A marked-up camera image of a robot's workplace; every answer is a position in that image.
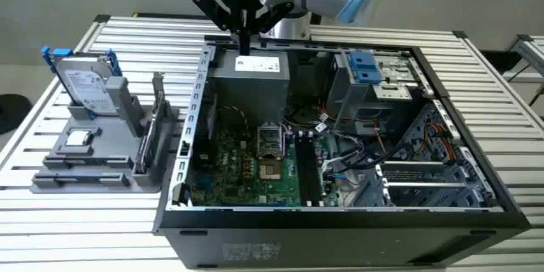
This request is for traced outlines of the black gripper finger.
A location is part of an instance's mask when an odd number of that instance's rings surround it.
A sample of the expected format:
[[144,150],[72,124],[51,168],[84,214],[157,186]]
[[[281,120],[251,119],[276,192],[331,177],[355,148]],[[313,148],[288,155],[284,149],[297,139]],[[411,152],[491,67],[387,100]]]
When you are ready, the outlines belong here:
[[195,5],[223,31],[237,36],[240,55],[245,54],[245,26],[239,0],[193,0]]
[[257,16],[257,5],[251,4],[247,9],[245,29],[244,29],[244,55],[249,55],[249,43],[252,36],[265,33],[279,23],[295,8],[293,2],[280,3],[269,7],[260,16]]

